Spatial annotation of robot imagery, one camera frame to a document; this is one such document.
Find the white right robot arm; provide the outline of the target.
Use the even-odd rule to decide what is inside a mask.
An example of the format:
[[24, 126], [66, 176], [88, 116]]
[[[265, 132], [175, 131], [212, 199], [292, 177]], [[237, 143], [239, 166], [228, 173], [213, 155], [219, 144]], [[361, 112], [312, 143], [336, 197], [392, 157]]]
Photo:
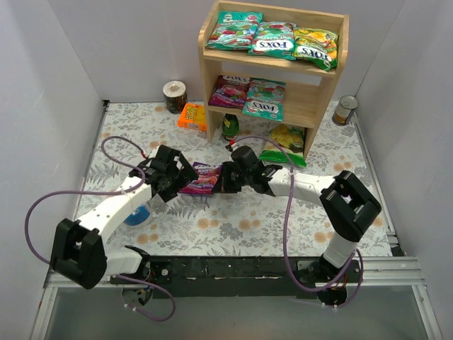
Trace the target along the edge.
[[349, 266], [352, 253], [382, 211], [382, 206], [354, 173], [336, 176], [303, 174], [280, 165], [265, 165], [248, 146], [226, 146], [231, 160], [222, 164], [215, 193], [238, 193], [244, 186], [272, 197], [300, 199], [321, 206], [334, 229], [319, 259], [321, 275], [330, 280]]

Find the purple Fox's candy bag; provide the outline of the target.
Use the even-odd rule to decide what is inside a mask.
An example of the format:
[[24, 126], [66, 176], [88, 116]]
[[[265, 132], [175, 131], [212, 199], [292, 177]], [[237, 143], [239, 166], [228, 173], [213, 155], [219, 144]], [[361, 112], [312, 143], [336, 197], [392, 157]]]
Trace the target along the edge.
[[212, 166], [195, 161], [193, 168], [198, 178], [191, 181], [185, 188], [179, 191], [180, 194], [188, 195], [211, 195], [220, 174], [222, 166]]
[[210, 106], [243, 108], [251, 79], [242, 76], [219, 75], [208, 101]]

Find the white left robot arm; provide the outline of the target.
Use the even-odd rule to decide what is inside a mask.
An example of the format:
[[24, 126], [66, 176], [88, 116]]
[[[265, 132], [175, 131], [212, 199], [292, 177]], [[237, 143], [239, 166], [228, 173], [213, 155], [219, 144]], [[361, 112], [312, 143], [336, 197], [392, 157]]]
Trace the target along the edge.
[[148, 254], [133, 246], [107, 251], [114, 231], [154, 196], [164, 202], [196, 180], [198, 174], [176, 149], [160, 146], [133, 167], [117, 193], [82, 215], [62, 220], [55, 230], [50, 267], [81, 287], [91, 289], [105, 276], [144, 277]]

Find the teal Fox's candy bag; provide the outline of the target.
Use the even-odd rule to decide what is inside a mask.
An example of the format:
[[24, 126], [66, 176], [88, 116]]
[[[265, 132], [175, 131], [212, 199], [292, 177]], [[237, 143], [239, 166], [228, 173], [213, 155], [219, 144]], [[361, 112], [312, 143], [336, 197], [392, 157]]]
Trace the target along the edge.
[[295, 23], [268, 21], [259, 24], [248, 55], [296, 60], [294, 54]]
[[262, 19], [261, 12], [220, 11], [205, 47], [214, 50], [248, 50]]

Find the yellow green Fox's candy bag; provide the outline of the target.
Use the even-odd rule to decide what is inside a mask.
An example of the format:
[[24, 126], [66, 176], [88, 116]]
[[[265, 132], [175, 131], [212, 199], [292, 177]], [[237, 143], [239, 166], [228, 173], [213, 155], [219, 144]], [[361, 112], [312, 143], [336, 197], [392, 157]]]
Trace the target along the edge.
[[293, 56], [312, 62], [323, 71], [338, 65], [338, 35], [329, 30], [296, 28], [294, 30]]

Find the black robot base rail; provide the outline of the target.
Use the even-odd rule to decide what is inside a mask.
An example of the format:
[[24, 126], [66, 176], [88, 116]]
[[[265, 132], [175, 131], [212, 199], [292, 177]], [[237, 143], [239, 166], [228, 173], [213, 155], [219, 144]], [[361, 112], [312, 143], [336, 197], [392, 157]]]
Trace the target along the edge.
[[147, 282], [132, 301], [145, 305], [151, 298], [166, 295], [154, 289], [159, 285], [175, 298], [293, 297], [318, 299], [334, 306], [348, 298], [347, 285], [363, 277], [362, 264], [354, 259], [340, 278], [335, 269], [319, 257], [276, 256], [146, 256], [136, 274], [111, 277], [110, 283], [131, 286]]

